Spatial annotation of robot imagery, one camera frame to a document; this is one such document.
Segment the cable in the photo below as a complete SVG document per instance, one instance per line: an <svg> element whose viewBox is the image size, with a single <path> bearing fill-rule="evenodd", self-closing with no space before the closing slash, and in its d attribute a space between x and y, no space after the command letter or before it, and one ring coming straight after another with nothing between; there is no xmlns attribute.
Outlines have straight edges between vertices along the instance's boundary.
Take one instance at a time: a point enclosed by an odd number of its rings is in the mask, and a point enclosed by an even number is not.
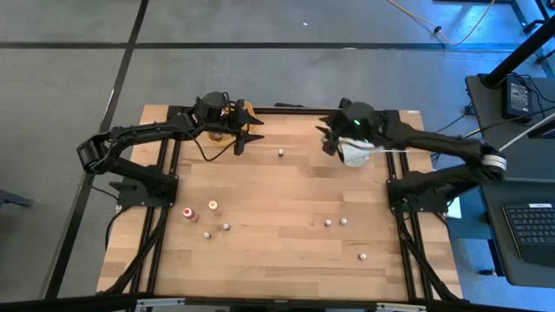
<svg viewBox="0 0 555 312"><path fill-rule="evenodd" d="M102 189L100 189L100 188L98 188L98 187L96 187L96 186L93 185L92 182L93 182L93 178L94 178L94 177L95 177L95 176L92 176L92 177L90 177L90 179L88 180L88 183L90 184L90 187L93 188L94 190L98 191L98 192L101 192L101 193L103 193L103 194L108 195L109 197L115 199L116 202L117 202L117 201L118 201L118 198L117 198L114 194L112 194L112 193L110 193L110 192L106 192L106 191L104 191L104 190L102 190ZM105 233L105 235L104 235L104 247L105 247L105 249L108 248L108 240L109 240L109 238L110 238L110 231L112 230L112 224L114 223L114 221L115 221L123 212L127 211L127 209L129 209L129 208L130 208L130 206L122 206L122 207L121 207L121 210L118 211L118 212L110 219L110 221L108 222L108 226L106 227L106 233Z"/></svg>
<svg viewBox="0 0 555 312"><path fill-rule="evenodd" d="M534 130L535 128L545 124L547 121L553 119L553 117L555 117L555 113L549 115L547 118L544 118L543 120L541 120L540 122L538 122L537 124L533 125L532 127L526 129L523 133L517 135L514 139L508 141L504 146L502 146L499 151L503 152L503 150L505 150L506 148L508 148L512 143L516 142L518 139L522 138L523 136L529 134L532 130Z"/></svg>
<svg viewBox="0 0 555 312"><path fill-rule="evenodd" d="M235 103L234 101L229 101L229 94L227 94L227 92L224 92L224 96L227 97L227 104L226 104L226 105L227 105L229 108L232 108L232 106L229 105L229 104L236 104L236 103ZM237 110L238 112L239 112L239 111L243 111L245 114L248 114L245 110L236 109L235 107L234 107L233 109ZM249 135L249 131L250 131L250 130L251 130L251 123L249 122L249 117L247 116L247 117L246 117L246 133L245 133L245 135ZM223 150L219 151L219 153L217 153L216 156L214 156L214 157L208 159L208 158L206 157L206 155L205 155L205 151L202 149L202 146L201 146L200 143L197 141L197 139L194 138L190 133L185 133L185 134L186 134L187 136L189 136L189 138L191 138L191 139L193 140L193 142L197 145L197 147L199 148L199 151L200 151L200 155L202 155L202 158L203 158L205 161L214 161L214 160L216 160L216 159L217 159L219 156L221 156L228 148L230 148L233 144L235 144L235 143L237 142L237 140L234 140L232 143L230 143L230 144L228 144L226 147L224 147Z"/></svg>
<svg viewBox="0 0 555 312"><path fill-rule="evenodd" d="M397 217L397 216L395 215L394 212L392 212L392 211L389 211L389 212L391 212L391 215L392 215L393 217ZM409 220L410 218L412 218L412 215L411 215L410 212L409 212L409 213L408 213L408 217L403 218L402 220L403 220L403 221L407 221L407 220Z"/></svg>
<svg viewBox="0 0 555 312"><path fill-rule="evenodd" d="M98 187L96 187L96 186L93 185L93 178L94 178L94 177L95 177L95 176L92 176L92 177L90 177L90 179L88 180L88 183L90 184L90 187L91 187L93 190L95 190L95 191L98 191L98 192L101 192L101 193L103 193L103 194L108 195L109 197L115 199L115 201L117 202L119 199L118 199L114 194L112 194L112 193L110 193L110 192L107 192L107 191L104 191L104 190L102 190L102 189L100 189L100 188L98 188Z"/></svg>
<svg viewBox="0 0 555 312"><path fill-rule="evenodd" d="M484 14L482 15L482 17L480 17L480 20L478 20L478 22L474 25L474 27L470 30L470 32L468 33L468 35L466 35L460 42L458 43L452 43L449 38L447 38L447 36L445 36L445 34L443 34L443 31L441 30L441 26L438 26L432 22L430 22L428 19L422 17L422 16L417 16L416 14L413 14L411 12L409 12L408 10L406 10L405 8L403 8L401 5L393 2L393 0L388 0L389 3L393 4L394 6L397 7L397 9L407 13L408 15L417 18L421 21L424 21L432 26L434 26L434 33L440 33L441 36L443 36L443 39L445 39L445 41L447 42L448 45L452 46L452 47L456 47L460 44L462 44L470 35L472 35L472 33L476 30L476 28L478 27L478 25L480 25L480 23L482 22L482 20L484 19L484 17L486 17L487 12L493 7L493 4L495 3L495 0L492 0L492 2L489 3L489 6L487 7L486 11L484 12Z"/></svg>
<svg viewBox="0 0 555 312"><path fill-rule="evenodd" d="M438 131L436 131L436 132L439 133L439 132L441 132L441 131L443 131L443 130L449 128L449 127L451 127L452 125L454 125L455 122L461 120L464 116L466 116L466 114L463 114L461 117L457 118L456 120L451 121L450 124L444 126L443 128L441 128L440 130L438 130Z"/></svg>
<svg viewBox="0 0 555 312"><path fill-rule="evenodd" d="M449 225L447 225L447 221L441 216L441 214L439 212L434 212L434 215L441 220L441 222L443 222L443 224L447 227L447 229L449 230Z"/></svg>
<svg viewBox="0 0 555 312"><path fill-rule="evenodd" d="M511 74L509 74L509 75L517 75L517 76L520 76L520 77L526 77L526 78L528 78L528 79L530 80L530 82L532 83L532 85L536 88L536 90L538 90L539 96L541 96L541 98L544 99L544 101L548 101L548 102L550 102L550 103L555 103L554 100L547 100L547 99L544 97L544 95L541 93L541 91L539 90L538 86L536 86L536 83L534 82L534 80L532 79L532 77L531 77L530 75L526 75L526 74L520 75L520 74L517 74L517 73L511 73Z"/></svg>
<svg viewBox="0 0 555 312"><path fill-rule="evenodd" d="M488 130L488 129L491 129L491 128L496 127L496 126L500 126L500 125L506 124L507 122L519 120L519 119L521 119L521 118L530 117L530 116L534 116L534 115L537 115L537 114L542 114L542 113L548 112L548 111L550 111L550 110L552 110L552 109L555 109L555 106L549 107L549 108L546 108L546 109L542 109L542 110L540 110L540 111L538 111L538 112L526 114L526 115L519 116L519 117L514 117L514 118L511 118L511 119L509 119L509 120L503 120L503 121L494 123L494 124L492 124L492 125L483 127L483 128L480 129L480 131L483 133L483 132L485 132L485 131Z"/></svg>
<svg viewBox="0 0 555 312"><path fill-rule="evenodd" d="M469 133L465 134L465 135L463 136L463 138L465 138L465 139L466 139L466 138L468 138L468 137L471 137L471 136L473 136L473 135L477 134L477 133L478 133L479 131L480 131L480 129L479 129L479 128L478 128L478 129L474 129L473 131L471 131L471 132L469 132Z"/></svg>
<svg viewBox="0 0 555 312"><path fill-rule="evenodd" d="M106 227L106 234L104 235L105 250L108 248L108 241L110 239L110 231L112 230L112 224L123 212L127 211L129 208L131 208L131 206L122 206L121 210L118 211L116 214L114 214L114 216L110 219L110 222L108 222L108 226Z"/></svg>

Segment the white cable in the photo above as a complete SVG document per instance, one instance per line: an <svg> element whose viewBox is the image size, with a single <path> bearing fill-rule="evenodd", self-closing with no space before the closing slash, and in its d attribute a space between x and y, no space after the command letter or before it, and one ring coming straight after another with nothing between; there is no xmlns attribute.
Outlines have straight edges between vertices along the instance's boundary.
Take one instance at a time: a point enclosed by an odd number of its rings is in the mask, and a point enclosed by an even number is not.
<svg viewBox="0 0 555 312"><path fill-rule="evenodd" d="M422 16L417 16L416 14L413 14L411 12L409 12L408 10L406 10L405 8L403 8L401 5L393 2L393 0L388 0L389 3L393 4L394 6L397 7L397 9L407 13L408 15L417 18L421 21L424 21L432 26L434 26L434 28L438 28L438 26L432 22L430 22L428 19L422 17ZM440 29L439 33L441 36L443 36L443 39L445 39L445 41L447 42L448 45L452 46L452 47L456 47L460 44L462 44L470 35L472 35L472 33L474 32L474 30L478 27L478 25L480 25L480 22L484 19L484 17L486 17L487 12L493 7L493 4L495 3L495 0L492 0L492 2L489 3L489 6L487 7L486 11L484 12L484 14L482 15L482 17L480 17L480 20L474 25L474 27L472 28L472 30L470 30L470 32L468 33L467 36L465 36L460 42L458 43L452 43L449 38L447 38L447 36L445 36L445 34L443 34L443 31Z"/></svg>
<svg viewBox="0 0 555 312"><path fill-rule="evenodd" d="M477 134L477 133L478 133L479 131L480 131L480 129L479 129L479 128L478 128L478 129L475 129L475 130L473 130L473 131L471 131L471 132L469 132L469 133L465 134L465 136L464 136L463 138L465 138L465 139L466 139L466 138L468 138L468 137L471 137L471 136L473 136L473 135Z"/></svg>
<svg viewBox="0 0 555 312"><path fill-rule="evenodd" d="M524 131L523 133L519 134L518 136L516 136L514 139L510 140L507 144L505 144L503 147L501 147L499 149L500 152L503 152L504 149L508 148L512 143L516 142L518 139L522 138L523 136L529 134L532 130L534 130L535 128L545 124L547 121L549 121L550 119L552 119L553 117L555 117L555 113L550 114L549 116L547 116L546 118L544 118L543 120L541 120L540 122L538 122L537 124L533 125L532 127L529 127L528 129L526 129L526 131Z"/></svg>

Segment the black desk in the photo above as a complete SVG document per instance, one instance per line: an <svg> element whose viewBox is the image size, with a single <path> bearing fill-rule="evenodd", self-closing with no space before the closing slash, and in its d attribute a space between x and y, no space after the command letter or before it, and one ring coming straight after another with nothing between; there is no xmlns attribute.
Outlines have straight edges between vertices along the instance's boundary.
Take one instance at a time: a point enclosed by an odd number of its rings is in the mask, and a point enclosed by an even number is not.
<svg viewBox="0 0 555 312"><path fill-rule="evenodd" d="M547 99L555 100L555 81L534 78ZM489 89L482 85L478 76L466 78L468 95L474 105L480 128L503 121L501 118L501 89ZM555 104L542 101L544 108ZM532 109L538 110L536 96L532 95ZM535 116L532 122L542 118ZM482 135L493 146L500 148L509 140L526 130L526 127L508 122L486 130ZM505 220L501 206L509 203L533 203L553 201L555 198L555 140L528 139L516 141L505 151L507 159L507 181L481 185L481 197L492 227L496 251L506 279L513 285L555 287L555 268L526 263L519 257L513 237Z"/></svg>
<svg viewBox="0 0 555 312"><path fill-rule="evenodd" d="M481 190L507 281L513 285L555 287L555 268L526 263L520 259L501 210L505 203L553 200L555 185L506 181L495 185L482 185Z"/></svg>
<svg viewBox="0 0 555 312"><path fill-rule="evenodd" d="M530 88L533 85L524 78ZM542 95L555 100L555 80L551 78L534 78ZM468 95L474 105L476 118L480 128L487 127L494 123L504 121L501 118L501 89L489 89L482 85L478 76L468 76L466 78ZM544 108L555 106L555 103L542 101ZM532 94L532 109L539 110L536 96ZM533 122L542 118L541 114L534 116ZM521 134L526 127L517 125L514 122L507 122L504 125L490 128L482 135L493 146L500 148L509 140ZM529 139L527 136L517 140L504 151L507 169L507 180L533 181L533 182L555 182L555 140L550 139Z"/></svg>

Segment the wooden tabletop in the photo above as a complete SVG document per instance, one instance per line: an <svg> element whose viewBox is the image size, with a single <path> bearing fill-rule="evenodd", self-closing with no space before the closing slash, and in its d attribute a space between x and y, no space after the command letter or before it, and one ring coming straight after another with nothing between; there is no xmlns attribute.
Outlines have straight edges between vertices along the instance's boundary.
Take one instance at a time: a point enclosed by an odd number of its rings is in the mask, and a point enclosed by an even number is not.
<svg viewBox="0 0 555 312"><path fill-rule="evenodd" d="M146 105L140 123L166 119L168 106ZM402 120L422 129L419 112L402 111ZM155 294L246 298L406 301L395 219L389 212L385 155L363 166L347 167L322 152L322 124L314 115L259 114L256 133L241 156L232 149L217 160L202 160L191 141L182 143L178 197L170 209ZM207 157L221 147L199 137ZM170 142L165 172L173 143ZM131 160L156 163L160 143L135 146ZM278 157L278 149L284 156ZM411 170L432 169L429 153L410 150ZM397 162L398 176L401 166ZM216 200L223 215L214 216ZM184 219L184 208L199 213ZM98 282L111 286L137 252L145 207L133 207L114 223ZM460 285L445 225L420 213L426 256L442 281L458 296ZM339 220L347 218L341 226ZM325 227L324 221L332 220ZM231 225L229 231L222 224ZM209 231L207 240L203 233ZM366 260L358 255L365 253ZM140 281L146 288L150 258ZM417 294L420 274L413 259Z"/></svg>

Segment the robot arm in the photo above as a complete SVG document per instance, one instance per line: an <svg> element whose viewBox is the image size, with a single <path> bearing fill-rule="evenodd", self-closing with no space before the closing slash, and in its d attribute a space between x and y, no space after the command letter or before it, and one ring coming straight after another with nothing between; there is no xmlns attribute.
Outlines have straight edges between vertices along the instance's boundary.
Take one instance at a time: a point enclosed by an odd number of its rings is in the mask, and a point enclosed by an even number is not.
<svg viewBox="0 0 555 312"><path fill-rule="evenodd" d="M325 136L323 150L329 155L338 152L340 138L349 138L388 150L414 147L465 161L462 166L409 172L402 179L388 181L391 203L400 211L445 212L447 202L461 193L479 183L504 178L506 160L483 141L415 130L387 111L375 111L363 102L342 99L339 108L322 118L329 128L318 127Z"/></svg>
<svg viewBox="0 0 555 312"><path fill-rule="evenodd" d="M126 148L166 139L195 140L203 131L235 136L234 153L240 155L247 142L263 138L249 134L250 125L263 122L244 110L244 101L230 101L227 93L212 92L188 110L168 116L168 121L150 125L113 127L77 147L87 173L113 172L127 179L110 185L120 192L119 205L169 206L175 199L177 176L162 173L157 166L140 166L120 157Z"/></svg>

